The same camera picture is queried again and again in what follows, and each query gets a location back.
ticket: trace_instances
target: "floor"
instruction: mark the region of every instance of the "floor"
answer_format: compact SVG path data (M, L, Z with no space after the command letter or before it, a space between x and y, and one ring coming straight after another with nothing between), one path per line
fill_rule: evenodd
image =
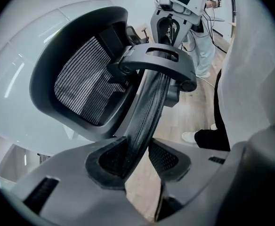
M142 29L138 28L137 34L141 38L145 37L139 30ZM229 44L215 32L214 41L225 51L228 50ZM210 68L211 76L206 79L214 86L225 55L224 52L216 49L213 66ZM214 123L213 98L214 88L205 81L197 79L195 91L180 92L177 105L173 108L164 107L154 137L188 145L181 139L183 132L209 129ZM160 196L161 180L148 158L148 151L145 152L125 186L128 200L147 220L153 222Z

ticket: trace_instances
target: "person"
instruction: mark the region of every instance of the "person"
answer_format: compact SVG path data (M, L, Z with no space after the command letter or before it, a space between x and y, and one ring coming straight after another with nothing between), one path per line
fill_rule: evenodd
M206 8L211 8L216 3L214 1L206 1ZM195 74L197 77L209 78L209 68L212 66L215 57L215 45L209 34L208 22L205 18L201 18L198 26L193 25L187 35L190 51L188 54L192 57L195 65Z
M275 127L275 22L260 0L236 0L236 10L235 39L215 89L217 130L182 135L201 148L230 150Z

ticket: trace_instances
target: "white cloth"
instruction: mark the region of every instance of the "white cloth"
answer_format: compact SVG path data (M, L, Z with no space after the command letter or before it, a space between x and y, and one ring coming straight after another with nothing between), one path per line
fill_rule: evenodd
M261 0L236 0L236 10L235 40L218 85L231 147L275 125L275 21Z
M202 18L203 33L190 30L188 33L188 54L192 57L197 76L205 75L215 57L215 46L208 33L207 21Z

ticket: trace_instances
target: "shoe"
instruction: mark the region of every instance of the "shoe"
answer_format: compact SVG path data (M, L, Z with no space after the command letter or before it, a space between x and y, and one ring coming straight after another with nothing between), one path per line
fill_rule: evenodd
M211 125L210 129L211 129L211 130L217 130L216 124Z
M210 73L210 72L206 72L206 74L204 74L204 75L196 75L196 77L198 77L198 78L203 78L203 79L209 78L210 76L211 76L211 73Z
M183 140L188 143L196 143L195 138L194 138L195 134L196 134L196 132L184 132L181 135L181 138L183 138Z

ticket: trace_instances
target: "black bracket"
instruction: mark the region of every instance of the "black bracket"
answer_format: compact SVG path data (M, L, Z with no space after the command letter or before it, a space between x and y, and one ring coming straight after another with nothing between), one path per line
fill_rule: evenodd
M155 56L155 51L170 54L170 58ZM139 44L127 46L122 55L107 65L113 76L126 76L136 70L147 69L161 72L174 79L180 90L194 91L197 87L194 64L186 52L165 44Z

